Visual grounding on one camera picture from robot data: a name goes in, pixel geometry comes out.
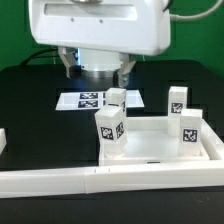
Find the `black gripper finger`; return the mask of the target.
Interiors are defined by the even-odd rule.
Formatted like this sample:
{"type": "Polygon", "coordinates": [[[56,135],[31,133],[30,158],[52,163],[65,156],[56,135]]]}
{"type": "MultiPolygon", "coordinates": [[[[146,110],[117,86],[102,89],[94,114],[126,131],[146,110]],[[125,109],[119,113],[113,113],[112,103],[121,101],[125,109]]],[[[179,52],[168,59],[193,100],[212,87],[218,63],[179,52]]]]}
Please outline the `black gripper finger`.
{"type": "Polygon", "coordinates": [[[74,77],[74,72],[76,68],[76,60],[75,60],[75,49],[69,47],[58,47],[58,54],[66,68],[66,76],[68,78],[74,77]]]}
{"type": "Polygon", "coordinates": [[[125,88],[129,83],[129,74],[136,64],[136,56],[120,53],[119,57],[122,64],[113,74],[113,86],[117,88],[125,88]]]}

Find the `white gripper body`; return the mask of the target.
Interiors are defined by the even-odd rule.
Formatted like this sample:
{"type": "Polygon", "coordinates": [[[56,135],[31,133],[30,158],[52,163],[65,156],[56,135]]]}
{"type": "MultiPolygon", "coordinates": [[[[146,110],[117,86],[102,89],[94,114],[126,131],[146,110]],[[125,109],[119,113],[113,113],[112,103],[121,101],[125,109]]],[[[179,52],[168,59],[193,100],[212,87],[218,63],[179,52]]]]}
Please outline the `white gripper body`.
{"type": "Polygon", "coordinates": [[[154,56],[171,42],[165,0],[28,0],[39,44],[154,56]]]}

